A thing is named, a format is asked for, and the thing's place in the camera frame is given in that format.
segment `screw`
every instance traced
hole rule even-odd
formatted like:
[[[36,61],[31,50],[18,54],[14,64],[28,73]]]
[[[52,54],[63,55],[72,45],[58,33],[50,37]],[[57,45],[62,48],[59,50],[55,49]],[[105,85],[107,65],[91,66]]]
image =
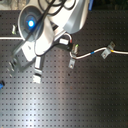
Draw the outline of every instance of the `screw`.
[[[71,64],[70,68],[73,68],[73,65]]]
[[[103,56],[106,57],[106,54],[104,54]]]

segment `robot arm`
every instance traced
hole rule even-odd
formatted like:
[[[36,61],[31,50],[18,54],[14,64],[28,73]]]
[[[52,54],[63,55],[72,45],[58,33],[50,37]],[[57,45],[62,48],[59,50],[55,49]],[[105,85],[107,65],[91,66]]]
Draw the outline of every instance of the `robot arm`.
[[[30,50],[33,57],[30,60],[36,58],[35,82],[40,83],[41,81],[44,55],[54,45],[54,41],[65,32],[73,34],[84,26],[89,2],[90,0],[53,0],[51,2],[49,0],[30,0],[21,11],[18,28],[21,37],[25,41],[27,38],[29,43],[26,44],[33,44],[33,48]],[[39,22],[43,15],[45,15],[43,21]],[[55,30],[52,28],[52,23],[58,26]],[[22,48],[25,56],[28,56],[29,51],[25,50],[28,47],[26,44],[16,50]]]

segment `perforated metal surface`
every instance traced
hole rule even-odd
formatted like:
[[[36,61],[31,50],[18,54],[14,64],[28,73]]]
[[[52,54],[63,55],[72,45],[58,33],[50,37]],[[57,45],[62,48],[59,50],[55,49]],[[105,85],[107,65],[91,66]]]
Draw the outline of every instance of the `perforated metal surface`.
[[[0,36],[11,34],[18,11],[0,12]],[[128,12],[89,12],[85,27],[73,35],[79,54],[107,46],[128,51]],[[16,40],[0,40],[0,126],[16,127],[128,127],[128,56],[101,53],[78,60],[68,68],[69,53],[52,49],[45,58],[42,84],[33,84],[33,67],[10,78],[6,68]],[[19,55],[25,63],[22,53]]]

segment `white robotic component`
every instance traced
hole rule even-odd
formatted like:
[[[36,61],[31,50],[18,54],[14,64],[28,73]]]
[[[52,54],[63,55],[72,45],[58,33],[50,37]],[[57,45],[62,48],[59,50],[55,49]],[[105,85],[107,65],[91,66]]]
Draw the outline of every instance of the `white robotic component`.
[[[86,21],[91,0],[30,0],[20,12],[18,30],[23,41],[13,50],[10,74],[21,68],[16,54],[22,49],[26,59],[35,62],[33,81],[41,82],[44,55],[65,32],[78,32]]]

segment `dark metal table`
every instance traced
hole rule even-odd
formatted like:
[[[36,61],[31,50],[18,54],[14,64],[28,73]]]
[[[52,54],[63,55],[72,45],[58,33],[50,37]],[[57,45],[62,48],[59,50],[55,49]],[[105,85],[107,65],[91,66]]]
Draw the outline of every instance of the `dark metal table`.
[[[11,36],[19,11],[0,12],[0,36]],[[84,28],[73,35],[79,54],[108,46],[128,51],[128,12],[89,12]],[[68,68],[69,53],[52,49],[45,59],[42,84],[32,83],[33,65],[10,78],[11,50],[19,40],[0,40],[0,126],[4,128],[127,128],[128,56],[101,52]],[[22,53],[22,64],[26,63]]]

